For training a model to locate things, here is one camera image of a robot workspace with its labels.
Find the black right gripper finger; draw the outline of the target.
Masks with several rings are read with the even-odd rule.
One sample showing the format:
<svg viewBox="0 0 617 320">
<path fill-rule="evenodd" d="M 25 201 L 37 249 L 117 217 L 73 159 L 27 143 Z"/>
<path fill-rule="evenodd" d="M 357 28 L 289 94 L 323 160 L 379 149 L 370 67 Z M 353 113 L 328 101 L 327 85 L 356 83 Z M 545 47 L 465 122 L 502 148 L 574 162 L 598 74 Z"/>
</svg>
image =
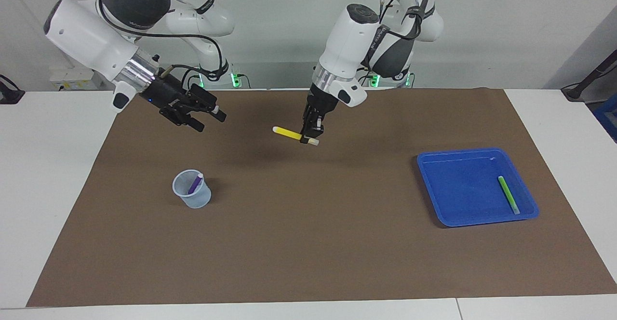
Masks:
<svg viewBox="0 0 617 320">
<path fill-rule="evenodd" d="M 203 132 L 203 123 L 192 118 L 190 113 L 183 113 L 176 108 L 161 108 L 160 114 L 175 125 L 187 125 L 199 133 Z"/>
<path fill-rule="evenodd" d="M 219 122 L 225 122 L 227 114 L 221 110 L 217 104 L 217 98 L 203 87 L 192 84 L 187 90 L 188 103 L 186 104 L 187 110 L 187 123 L 193 123 L 193 121 L 199 122 L 190 116 L 193 111 L 207 113 L 214 117 Z"/>
</svg>

